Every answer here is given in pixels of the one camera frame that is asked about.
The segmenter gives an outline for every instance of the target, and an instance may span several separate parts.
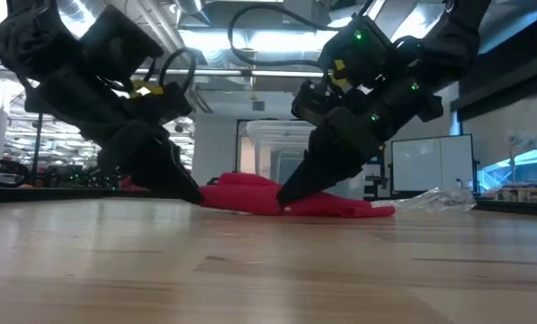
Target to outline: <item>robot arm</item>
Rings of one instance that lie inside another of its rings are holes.
[[[358,175],[412,118],[428,122],[442,116],[442,98],[434,93],[473,65],[489,5],[490,0],[447,0],[439,22],[422,40],[404,37],[394,43],[369,17],[354,17],[318,59],[329,77],[318,85],[307,81],[294,100],[292,113],[317,128],[279,202]],[[344,92],[342,83],[352,88]],[[371,91],[364,94],[357,86]]]
[[[0,58],[26,89],[26,111],[50,113],[77,126],[102,147],[98,163],[103,171],[132,175],[135,185],[198,203],[202,198],[182,166],[181,150],[162,127],[192,111],[183,96],[188,82],[163,85],[161,77],[162,94],[130,99],[112,91],[134,90],[134,71],[145,59],[164,54],[158,44],[113,6],[77,40],[60,20],[56,0],[6,3]],[[169,61],[183,53],[193,58],[183,49]],[[33,88],[29,79],[40,84]]]

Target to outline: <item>plastic bag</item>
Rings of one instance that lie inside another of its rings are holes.
[[[378,201],[373,202],[372,206],[394,206],[399,211],[423,210],[429,213],[449,210],[467,212],[476,206],[476,200],[468,188],[435,188],[414,198]]]

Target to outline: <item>wooden table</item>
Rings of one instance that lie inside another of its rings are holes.
[[[537,324],[537,217],[0,204],[0,324]]]

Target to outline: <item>red cloth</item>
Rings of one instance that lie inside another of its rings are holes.
[[[219,178],[218,184],[200,188],[204,196],[201,206],[272,216],[364,218],[392,216],[395,212],[393,207],[372,208],[369,202],[345,199],[329,193],[317,193],[282,208],[276,199],[281,188],[281,185],[258,175],[224,174]]]

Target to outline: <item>ceiling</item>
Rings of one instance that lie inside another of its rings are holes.
[[[157,13],[147,6],[147,1],[157,5]],[[208,24],[203,23],[201,19],[180,15],[172,0],[58,0],[58,2],[61,6],[69,4],[73,5],[73,9],[76,8],[77,14],[65,11],[63,21],[77,36],[84,34],[105,5],[114,5],[150,37],[158,41],[163,48],[168,49],[168,52],[170,52],[170,43],[166,41],[170,40],[177,47],[185,45],[201,50],[203,59],[199,62],[199,68],[314,71],[312,67],[250,67],[231,53],[226,28],[237,10],[251,4],[247,1],[208,1],[203,10],[210,22]],[[328,24],[331,21],[326,12],[322,14],[326,9],[324,4],[330,3],[328,0],[322,3],[314,0],[262,2],[272,2],[283,6],[317,23]],[[140,10],[138,3],[144,5],[148,11],[148,17]],[[5,17],[4,7],[4,1],[0,0],[0,21]],[[442,0],[376,0],[372,8],[369,14],[391,39],[395,39],[405,34],[423,37],[429,27],[439,18],[443,11],[443,3]],[[536,1],[493,0],[481,26],[482,49],[493,48],[536,19]],[[156,22],[156,25],[150,24],[150,21]],[[165,28],[167,23],[174,29],[174,35],[170,35],[168,32],[170,30]],[[339,26],[347,23],[347,20],[336,19],[332,23]],[[282,15],[278,13],[259,11],[242,17],[235,29],[235,44],[239,48],[253,49],[250,55],[259,60],[317,59],[319,50],[333,35],[331,32],[313,32],[294,21],[282,19]],[[186,65],[181,62],[173,67],[185,68]],[[169,80],[182,77],[169,76]],[[6,71],[0,71],[0,78],[13,80],[13,76]],[[194,81],[195,93],[200,98],[196,102],[203,100],[216,114],[250,119],[290,118],[291,100],[303,79],[199,76]],[[22,88],[14,85],[9,85],[9,87],[14,90],[11,91],[13,97],[6,136],[6,152],[18,158],[30,158],[29,152],[31,145],[34,145],[35,132],[32,124],[38,116],[24,111]],[[264,110],[253,110],[253,101],[264,102]],[[176,132],[176,126],[182,126],[183,131]],[[166,127],[171,131],[173,140],[181,143],[183,162],[189,166],[193,153],[194,125],[192,120],[184,118],[171,122]],[[46,117],[43,131],[45,133],[42,143],[43,152],[51,156],[50,160],[64,163],[94,162],[98,148],[80,138],[77,135],[78,129],[75,127]]]

